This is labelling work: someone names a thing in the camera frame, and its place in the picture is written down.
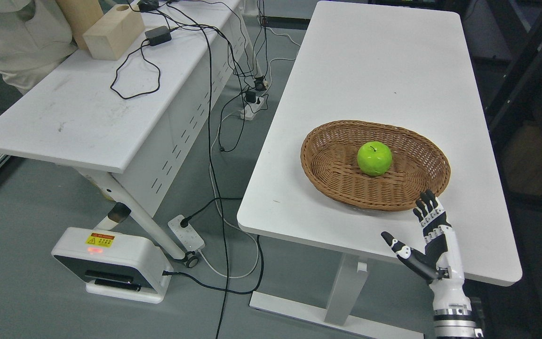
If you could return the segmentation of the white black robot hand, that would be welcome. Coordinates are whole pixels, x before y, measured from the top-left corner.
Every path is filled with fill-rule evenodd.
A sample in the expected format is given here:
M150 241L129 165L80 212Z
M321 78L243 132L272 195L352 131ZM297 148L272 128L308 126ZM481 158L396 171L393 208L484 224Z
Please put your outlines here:
M465 282L460 245L445 208L431 190L420 193L413 213L422 228L424 252L389 232L381 236L397 258L428 284L434 293L433 309L438 318L471 317L470 299L465 295Z

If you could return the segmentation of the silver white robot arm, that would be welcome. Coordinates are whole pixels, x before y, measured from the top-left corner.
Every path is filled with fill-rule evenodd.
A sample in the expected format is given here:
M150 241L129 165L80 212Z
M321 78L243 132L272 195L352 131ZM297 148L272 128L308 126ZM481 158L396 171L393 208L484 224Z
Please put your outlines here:
M466 307L434 311L435 337L438 339L484 339L484 331L474 313Z

